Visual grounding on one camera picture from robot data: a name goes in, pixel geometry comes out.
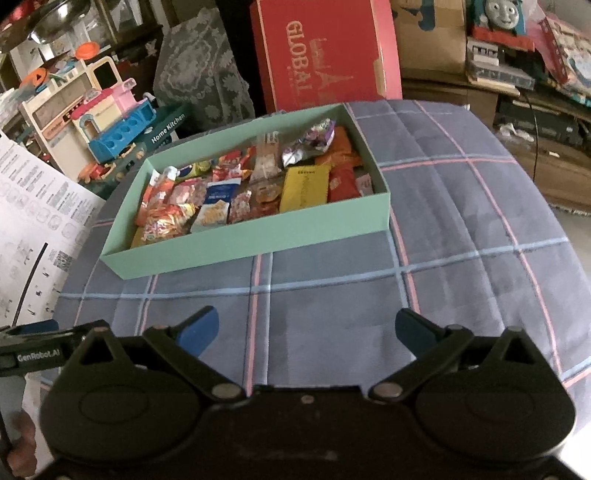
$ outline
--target pink toy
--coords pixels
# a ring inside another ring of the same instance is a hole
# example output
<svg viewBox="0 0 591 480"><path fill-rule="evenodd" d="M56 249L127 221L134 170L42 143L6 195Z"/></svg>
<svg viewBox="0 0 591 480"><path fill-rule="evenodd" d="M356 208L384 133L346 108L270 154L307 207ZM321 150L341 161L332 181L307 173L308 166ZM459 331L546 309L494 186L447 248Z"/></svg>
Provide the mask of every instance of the pink toy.
<svg viewBox="0 0 591 480"><path fill-rule="evenodd" d="M134 79L127 79L89 98L72 112L74 126L87 143L139 105L131 92L135 85Z"/></svg>

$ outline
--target blue snack package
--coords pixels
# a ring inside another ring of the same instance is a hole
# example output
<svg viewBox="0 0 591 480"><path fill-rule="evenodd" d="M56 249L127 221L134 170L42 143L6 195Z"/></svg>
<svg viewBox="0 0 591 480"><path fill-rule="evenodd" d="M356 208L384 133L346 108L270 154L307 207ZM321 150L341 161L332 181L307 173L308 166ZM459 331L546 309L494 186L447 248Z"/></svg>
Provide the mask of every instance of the blue snack package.
<svg viewBox="0 0 591 480"><path fill-rule="evenodd" d="M231 179L207 184L205 201L191 227L192 232L227 224L230 203L240 182L240 179Z"/></svg>

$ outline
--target black cable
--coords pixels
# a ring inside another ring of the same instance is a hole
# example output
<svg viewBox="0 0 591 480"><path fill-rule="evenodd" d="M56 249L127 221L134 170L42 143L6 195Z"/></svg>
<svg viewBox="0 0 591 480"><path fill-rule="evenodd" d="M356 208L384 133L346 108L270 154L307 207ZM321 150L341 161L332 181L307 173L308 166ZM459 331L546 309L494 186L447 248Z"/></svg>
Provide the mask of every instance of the black cable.
<svg viewBox="0 0 591 480"><path fill-rule="evenodd" d="M530 104L531 115L534 117L534 126L535 126L535 160L534 160L534 173L532 175L532 181L535 183L535 171L538 168L538 154L540 152L540 140L538 134L538 118L535 115L534 107L531 105L530 98L527 96L527 93L521 92L521 94L527 100L527 103Z"/></svg>
<svg viewBox="0 0 591 480"><path fill-rule="evenodd" d="M31 281L33 280L33 276L35 275L35 270L39 266L39 262L41 261L41 257L45 253L45 250L47 250L47 243L43 244L43 248L41 248L39 255L37 255L37 259L35 260L35 263L33 263L33 268L31 269L31 272L29 273L29 277L27 278L27 282L25 283L25 287L22 289L21 298L20 298L20 300L18 300L17 311L15 312L14 320L12 321L13 327L17 326L18 316L21 314L22 304L25 302L25 297L27 296L27 290L29 289L29 286L31 285Z"/></svg>

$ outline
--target paper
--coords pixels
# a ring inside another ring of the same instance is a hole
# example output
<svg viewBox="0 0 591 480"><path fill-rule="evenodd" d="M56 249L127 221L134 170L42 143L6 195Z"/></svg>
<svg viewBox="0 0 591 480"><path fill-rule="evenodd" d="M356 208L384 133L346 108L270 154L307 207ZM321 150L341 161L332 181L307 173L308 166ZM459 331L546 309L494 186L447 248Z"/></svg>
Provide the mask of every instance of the paper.
<svg viewBox="0 0 591 480"><path fill-rule="evenodd" d="M0 326L53 318L105 201L0 136Z"/></svg>

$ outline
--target human hand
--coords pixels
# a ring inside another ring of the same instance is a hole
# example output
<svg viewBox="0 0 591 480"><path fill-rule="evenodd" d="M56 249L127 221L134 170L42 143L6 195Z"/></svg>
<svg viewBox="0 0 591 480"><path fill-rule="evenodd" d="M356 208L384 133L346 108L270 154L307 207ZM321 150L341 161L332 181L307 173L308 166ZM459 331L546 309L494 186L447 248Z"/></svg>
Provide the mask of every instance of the human hand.
<svg viewBox="0 0 591 480"><path fill-rule="evenodd" d="M15 421L15 427L21 432L14 450L8 454L8 465L14 476L31 476L37 468L35 458L35 424L27 412L22 411Z"/></svg>

